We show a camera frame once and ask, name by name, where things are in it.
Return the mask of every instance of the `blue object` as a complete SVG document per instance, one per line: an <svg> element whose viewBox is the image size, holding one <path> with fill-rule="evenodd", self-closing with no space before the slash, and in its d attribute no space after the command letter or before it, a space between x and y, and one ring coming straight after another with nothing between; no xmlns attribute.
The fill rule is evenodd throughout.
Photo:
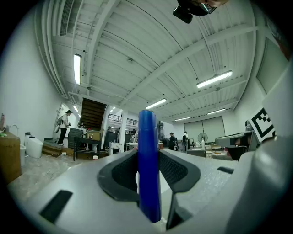
<svg viewBox="0 0 293 234"><path fill-rule="evenodd" d="M156 116L148 110L139 113L138 170L140 209L156 223L161 220L159 145Z"/></svg>

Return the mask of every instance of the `floor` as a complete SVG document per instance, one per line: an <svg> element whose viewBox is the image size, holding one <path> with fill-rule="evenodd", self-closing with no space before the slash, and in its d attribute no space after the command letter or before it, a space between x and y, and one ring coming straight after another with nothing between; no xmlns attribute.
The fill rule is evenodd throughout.
<svg viewBox="0 0 293 234"><path fill-rule="evenodd" d="M22 175L12 181L8 189L17 199L26 201L66 170L84 162L88 160L73 161L73 157L63 155L54 158L43 154L39 159L28 156L22 167Z"/></svg>

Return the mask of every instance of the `backpack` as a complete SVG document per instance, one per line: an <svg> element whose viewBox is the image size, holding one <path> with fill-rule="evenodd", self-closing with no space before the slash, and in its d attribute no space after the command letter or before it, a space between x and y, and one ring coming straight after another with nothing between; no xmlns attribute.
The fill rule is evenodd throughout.
<svg viewBox="0 0 293 234"><path fill-rule="evenodd" d="M62 117L63 116L60 116L59 119L57 120L57 125L58 126L60 126L62 124Z"/></svg>

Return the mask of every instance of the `wooden cabinet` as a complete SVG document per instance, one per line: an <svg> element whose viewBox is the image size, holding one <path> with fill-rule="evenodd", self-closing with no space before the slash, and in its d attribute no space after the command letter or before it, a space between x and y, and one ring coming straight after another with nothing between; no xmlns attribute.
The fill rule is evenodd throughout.
<svg viewBox="0 0 293 234"><path fill-rule="evenodd" d="M11 133L0 137L0 168L7 184L22 174L20 164L20 139Z"/></svg>

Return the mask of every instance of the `railing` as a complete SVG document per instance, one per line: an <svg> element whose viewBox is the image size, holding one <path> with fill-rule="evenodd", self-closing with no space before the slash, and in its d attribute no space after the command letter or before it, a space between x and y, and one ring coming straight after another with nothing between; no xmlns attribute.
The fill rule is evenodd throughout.
<svg viewBox="0 0 293 234"><path fill-rule="evenodd" d="M108 115L108 118L109 118L109 120L112 120L114 122L121 122L122 121L122 117L121 116L118 116L118 115L109 114ZM138 127L138 120L127 119L126 120L126 124L133 125L133 126L137 126Z"/></svg>
<svg viewBox="0 0 293 234"><path fill-rule="evenodd" d="M115 122L121 122L122 121L122 117L118 116L118 115L109 114L108 118L109 118L109 120L112 120L112 121L115 121Z"/></svg>
<svg viewBox="0 0 293 234"><path fill-rule="evenodd" d="M138 126L138 120L127 119L127 120L126 120L126 124L130 124L130 125Z"/></svg>

